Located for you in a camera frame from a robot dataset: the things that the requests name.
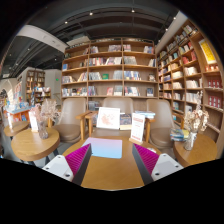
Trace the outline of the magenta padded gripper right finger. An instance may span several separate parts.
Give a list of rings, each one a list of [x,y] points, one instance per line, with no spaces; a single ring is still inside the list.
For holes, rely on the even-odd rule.
[[[183,168],[182,165],[171,158],[168,154],[163,153],[158,155],[157,153],[137,144],[133,144],[132,154],[145,185],[166,177]]]

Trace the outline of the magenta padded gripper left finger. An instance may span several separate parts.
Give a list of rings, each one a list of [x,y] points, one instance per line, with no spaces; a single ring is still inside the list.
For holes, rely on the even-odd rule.
[[[43,167],[43,170],[77,185],[81,185],[91,155],[91,145],[87,144],[67,156],[57,155]]]

